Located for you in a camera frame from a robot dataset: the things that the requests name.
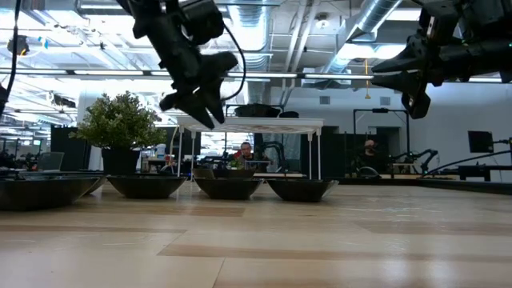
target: potted plant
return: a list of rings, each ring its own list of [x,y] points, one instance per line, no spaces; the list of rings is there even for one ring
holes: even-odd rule
[[[157,129],[158,116],[142,106],[129,91],[101,98],[89,106],[84,121],[71,137],[85,139],[102,149],[103,170],[106,174],[133,174],[143,148],[163,143],[166,132]]]

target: green plant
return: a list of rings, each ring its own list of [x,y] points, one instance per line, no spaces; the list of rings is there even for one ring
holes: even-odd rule
[[[154,125],[158,120],[156,113],[144,108],[129,91],[113,99],[103,94],[86,111],[88,114],[78,124],[78,132],[70,137],[112,150],[132,150],[166,140],[166,132]]]

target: ceiling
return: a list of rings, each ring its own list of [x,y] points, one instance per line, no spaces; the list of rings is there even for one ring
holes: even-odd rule
[[[10,1],[0,6],[0,70],[3,68],[4,71],[11,64],[7,43],[12,38],[14,0]],[[361,8],[365,9],[361,0],[217,0],[216,3],[225,23],[245,51],[248,70],[265,72],[318,72],[326,69],[337,55],[346,62],[339,72],[370,73],[368,67],[371,68],[380,58],[392,58],[403,48],[406,37],[415,32],[415,20],[420,11],[415,4],[404,0],[378,26],[377,36],[371,39],[372,42],[343,45],[341,32],[348,29],[346,25],[351,19],[358,18]],[[250,5],[226,5],[240,3]],[[32,6],[37,9],[24,9],[18,21],[19,33],[28,37],[30,45],[30,52],[18,60],[18,68],[160,70],[160,60],[150,42],[146,37],[134,38],[134,20],[116,2],[89,0],[76,4],[72,0],[45,0],[32,2]],[[290,49],[290,44],[294,44],[293,49]],[[233,41],[226,32],[202,46],[204,54],[222,50],[235,52]],[[6,76],[0,74],[4,86]],[[18,122],[69,125],[76,121],[76,109],[66,108],[65,113],[59,113],[63,108],[54,104],[52,99],[55,95],[78,103],[80,94],[87,87],[93,86],[108,94],[129,90],[148,107],[158,110],[162,94],[172,91],[171,83],[167,77],[133,80],[129,76],[24,74],[16,77],[6,110],[21,110],[21,113],[7,113]],[[237,79],[225,81],[222,95],[230,95],[238,85]],[[316,83],[303,85],[315,87]],[[275,92],[269,86],[282,86],[282,81],[260,79],[249,82],[233,103],[265,102],[266,94]],[[179,112],[168,111],[163,115],[163,122],[172,123],[175,115]]]

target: black plant pot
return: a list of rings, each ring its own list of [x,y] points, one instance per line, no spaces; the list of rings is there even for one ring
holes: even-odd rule
[[[102,149],[103,171],[110,175],[134,174],[140,151]]]

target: ceiling duct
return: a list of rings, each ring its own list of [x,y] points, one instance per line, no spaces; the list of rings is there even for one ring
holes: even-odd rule
[[[365,0],[359,14],[342,21],[336,35],[338,52],[322,68],[323,73],[340,74],[348,66],[352,58],[344,57],[347,49],[347,41],[368,42],[375,41],[378,28],[384,23],[393,10],[400,5],[402,0]],[[342,82],[321,80],[312,86],[317,89],[337,88],[343,85]]]
[[[263,52],[269,40],[270,8],[266,6],[228,6],[233,32],[237,35],[240,47],[247,52]],[[270,57],[268,54],[247,54],[247,71],[268,71]],[[249,103],[268,104],[268,82],[247,82]]]

